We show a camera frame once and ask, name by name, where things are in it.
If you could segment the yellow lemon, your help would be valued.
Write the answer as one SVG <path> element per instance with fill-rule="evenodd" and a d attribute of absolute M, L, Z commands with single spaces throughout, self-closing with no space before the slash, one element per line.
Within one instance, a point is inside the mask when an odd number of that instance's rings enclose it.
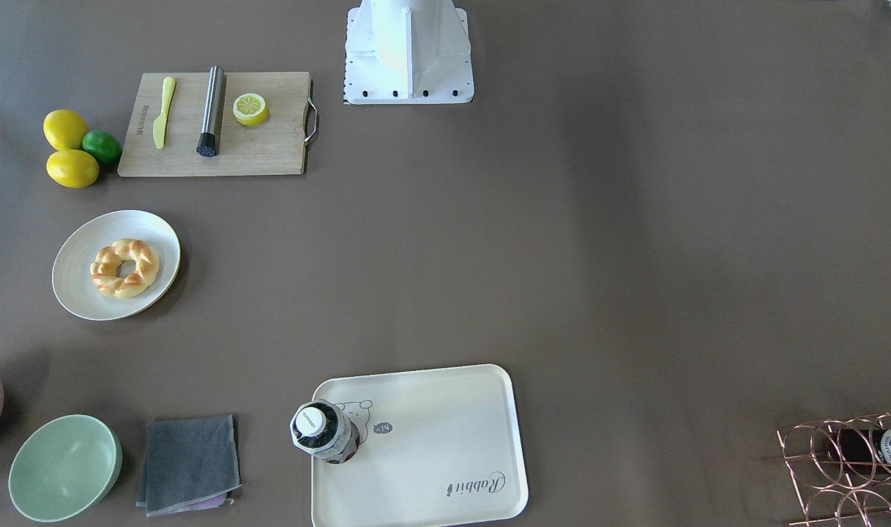
<path fill-rule="evenodd" d="M 70 189 L 83 189 L 97 181 L 100 165 L 87 152 L 70 149 L 50 154 L 46 170 L 58 184 Z"/>
<path fill-rule="evenodd" d="M 88 131 L 83 117 L 70 109 L 50 111 L 43 121 L 45 138 L 56 151 L 83 148 L 83 138 Z"/>

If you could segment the grey folded cloth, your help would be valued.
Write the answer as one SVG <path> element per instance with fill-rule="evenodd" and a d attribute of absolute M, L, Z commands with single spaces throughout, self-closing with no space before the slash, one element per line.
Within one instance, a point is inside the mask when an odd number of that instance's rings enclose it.
<path fill-rule="evenodd" d="M 230 414 L 148 425 L 136 501 L 148 517 L 219 507 L 240 486 Z"/>

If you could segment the upper yellow lemon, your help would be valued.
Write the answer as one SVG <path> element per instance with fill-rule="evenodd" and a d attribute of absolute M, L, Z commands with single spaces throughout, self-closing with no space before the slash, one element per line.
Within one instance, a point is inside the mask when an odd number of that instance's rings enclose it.
<path fill-rule="evenodd" d="M 50 111 L 43 121 L 45 138 L 56 151 L 83 148 L 83 138 L 88 131 L 83 117 L 70 109 Z"/>

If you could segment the green lime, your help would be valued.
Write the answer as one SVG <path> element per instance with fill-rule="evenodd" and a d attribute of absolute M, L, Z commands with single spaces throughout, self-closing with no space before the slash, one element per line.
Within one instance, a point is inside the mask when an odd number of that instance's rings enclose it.
<path fill-rule="evenodd" d="M 101 165 L 113 165 L 121 159 L 122 146 L 112 134 L 102 130 L 90 130 L 81 139 L 81 149 Z"/>

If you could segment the yellow plastic knife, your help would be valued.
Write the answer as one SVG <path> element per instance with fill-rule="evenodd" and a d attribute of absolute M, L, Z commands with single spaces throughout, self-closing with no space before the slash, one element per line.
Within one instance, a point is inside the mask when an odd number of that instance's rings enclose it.
<path fill-rule="evenodd" d="M 152 129 L 154 146 L 162 149 L 166 143 L 166 130 L 168 122 L 168 113 L 171 109 L 171 101 L 173 101 L 176 89 L 176 79 L 173 76 L 164 77 L 162 81 L 162 94 L 160 101 L 160 114 L 155 118 Z"/>

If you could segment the white rectangular tray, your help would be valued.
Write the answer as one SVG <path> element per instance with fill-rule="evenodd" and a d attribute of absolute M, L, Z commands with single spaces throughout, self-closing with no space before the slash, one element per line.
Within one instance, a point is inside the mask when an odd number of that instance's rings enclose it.
<path fill-rule="evenodd" d="M 347 463 L 311 464 L 315 526 L 505 520 L 529 501 L 511 377 L 495 364 L 324 381 L 362 434 Z"/>

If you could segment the steel cylinder muddler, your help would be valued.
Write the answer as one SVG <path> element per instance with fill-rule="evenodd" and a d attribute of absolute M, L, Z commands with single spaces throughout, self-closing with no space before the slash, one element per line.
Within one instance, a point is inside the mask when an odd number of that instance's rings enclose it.
<path fill-rule="evenodd" d="M 209 70 L 201 133 L 196 152 L 202 157 L 215 157 L 220 150 L 220 128 L 225 99 L 225 73 L 219 64 Z"/>

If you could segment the half lemon slice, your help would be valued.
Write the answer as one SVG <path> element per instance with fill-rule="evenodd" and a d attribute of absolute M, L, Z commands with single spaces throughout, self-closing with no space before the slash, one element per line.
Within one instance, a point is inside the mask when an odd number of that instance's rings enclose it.
<path fill-rule="evenodd" d="M 266 100 L 260 94 L 241 94 L 232 103 L 232 116 L 244 126 L 250 127 L 264 123 L 268 115 L 269 108 Z"/>

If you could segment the dark sauce bottle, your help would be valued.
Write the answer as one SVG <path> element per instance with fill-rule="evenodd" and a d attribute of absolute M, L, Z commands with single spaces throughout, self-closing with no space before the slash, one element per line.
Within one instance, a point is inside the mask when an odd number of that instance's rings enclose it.
<path fill-rule="evenodd" d="M 360 430 L 347 414 L 322 398 L 298 407 L 290 433 L 295 447 L 330 464 L 350 460 L 361 444 Z"/>

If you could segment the lower yellow lemon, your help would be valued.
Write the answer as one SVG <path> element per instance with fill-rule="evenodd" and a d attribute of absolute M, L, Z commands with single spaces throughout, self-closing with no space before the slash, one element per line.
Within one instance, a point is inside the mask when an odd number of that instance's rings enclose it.
<path fill-rule="evenodd" d="M 100 165 L 87 152 L 70 149 L 50 154 L 46 170 L 58 184 L 70 189 L 83 189 L 97 181 Z"/>

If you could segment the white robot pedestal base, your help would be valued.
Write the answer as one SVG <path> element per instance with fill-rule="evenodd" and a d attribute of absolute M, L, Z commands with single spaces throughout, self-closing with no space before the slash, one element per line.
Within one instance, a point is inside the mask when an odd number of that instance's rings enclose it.
<path fill-rule="evenodd" d="M 345 49 L 344 103 L 473 100 L 468 16 L 452 1 L 362 1 L 348 11 Z"/>

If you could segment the braided ring donut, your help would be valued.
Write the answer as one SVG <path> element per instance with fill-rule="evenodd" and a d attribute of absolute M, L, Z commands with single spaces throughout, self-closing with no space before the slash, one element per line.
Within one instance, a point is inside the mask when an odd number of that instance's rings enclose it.
<path fill-rule="evenodd" d="M 135 264 L 126 277 L 120 267 L 126 261 Z M 121 238 L 97 251 L 90 264 L 92 283 L 103 296 L 132 298 L 142 294 L 157 279 L 160 254 L 140 239 Z"/>

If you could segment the wooden cutting board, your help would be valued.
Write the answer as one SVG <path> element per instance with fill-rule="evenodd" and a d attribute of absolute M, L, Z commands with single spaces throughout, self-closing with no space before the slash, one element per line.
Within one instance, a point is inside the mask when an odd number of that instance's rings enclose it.
<path fill-rule="evenodd" d="M 218 153 L 202 157 L 196 151 L 209 73 L 174 72 L 173 100 L 168 110 L 166 141 L 154 146 L 153 123 L 160 115 L 166 72 L 141 77 L 133 105 L 123 154 L 121 177 L 294 176 L 307 163 L 307 121 L 312 76 L 307 71 L 225 73 Z M 246 127 L 232 116 L 232 103 L 241 94 L 264 97 L 269 115 L 257 126 Z"/>

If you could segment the green bowl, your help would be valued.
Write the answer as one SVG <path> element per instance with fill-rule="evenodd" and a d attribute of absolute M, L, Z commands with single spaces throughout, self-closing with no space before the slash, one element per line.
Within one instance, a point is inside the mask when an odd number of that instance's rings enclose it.
<path fill-rule="evenodd" d="M 111 490 L 122 448 L 107 424 L 83 414 L 61 416 L 34 431 L 9 474 L 13 506 L 38 523 L 77 516 Z"/>

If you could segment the white round plate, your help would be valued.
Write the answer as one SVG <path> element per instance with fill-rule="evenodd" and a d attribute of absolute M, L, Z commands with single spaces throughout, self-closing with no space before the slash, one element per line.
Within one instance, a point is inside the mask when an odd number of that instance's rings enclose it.
<path fill-rule="evenodd" d="M 103 296 L 90 280 L 89 266 L 98 250 L 119 238 L 141 239 L 157 251 L 160 272 L 140 296 L 118 299 Z M 171 287 L 181 259 L 179 238 L 157 214 L 121 210 L 101 214 L 68 236 L 51 271 L 51 285 L 61 305 L 92 321 L 121 319 L 146 310 Z"/>

